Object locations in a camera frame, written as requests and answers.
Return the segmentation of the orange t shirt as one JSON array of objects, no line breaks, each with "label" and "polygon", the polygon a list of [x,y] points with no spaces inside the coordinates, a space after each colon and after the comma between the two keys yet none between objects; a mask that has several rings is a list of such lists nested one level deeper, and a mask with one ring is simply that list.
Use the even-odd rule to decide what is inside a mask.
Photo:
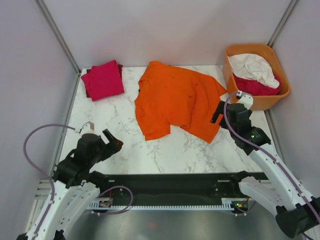
[{"label": "orange t shirt", "polygon": [[152,61],[138,87],[135,116],[145,140],[169,135],[171,126],[207,143],[218,133],[211,119],[227,90],[214,77]]}]

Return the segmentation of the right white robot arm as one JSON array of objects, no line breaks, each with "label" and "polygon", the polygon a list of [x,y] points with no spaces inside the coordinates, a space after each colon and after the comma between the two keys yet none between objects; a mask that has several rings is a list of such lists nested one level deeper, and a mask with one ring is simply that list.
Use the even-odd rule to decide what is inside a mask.
[{"label": "right white robot arm", "polygon": [[290,172],[267,134],[252,125],[251,114],[240,101],[232,104],[220,101],[211,123],[229,131],[236,146],[261,168],[273,188],[241,171],[231,176],[229,191],[235,197],[249,196],[268,210],[287,237],[303,235],[320,224],[320,199]]}]

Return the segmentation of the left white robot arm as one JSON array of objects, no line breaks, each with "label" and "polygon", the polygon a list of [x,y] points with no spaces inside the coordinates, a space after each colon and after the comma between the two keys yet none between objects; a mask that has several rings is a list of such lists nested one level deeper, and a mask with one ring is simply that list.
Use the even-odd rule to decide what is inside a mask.
[{"label": "left white robot arm", "polygon": [[112,187],[109,178],[92,167],[118,153],[123,142],[108,129],[101,135],[83,132],[76,147],[56,165],[48,177],[51,190],[32,227],[19,240],[64,240],[68,231],[97,197],[106,196]]}]

